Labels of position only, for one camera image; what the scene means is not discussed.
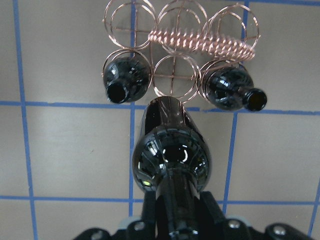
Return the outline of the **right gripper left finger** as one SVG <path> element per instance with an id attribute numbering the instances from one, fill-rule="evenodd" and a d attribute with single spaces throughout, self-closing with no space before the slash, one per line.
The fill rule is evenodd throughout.
<path id="1" fill-rule="evenodd" d="M 156 193 L 155 192 L 145 192 L 141 219 L 148 226 L 156 226 Z"/>

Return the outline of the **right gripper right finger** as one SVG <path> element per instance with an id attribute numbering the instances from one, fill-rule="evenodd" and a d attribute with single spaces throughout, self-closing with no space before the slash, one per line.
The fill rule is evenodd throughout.
<path id="1" fill-rule="evenodd" d="M 217 225 L 226 220 L 221 208 L 210 191 L 200 193 L 200 222 L 203 225 Z"/>

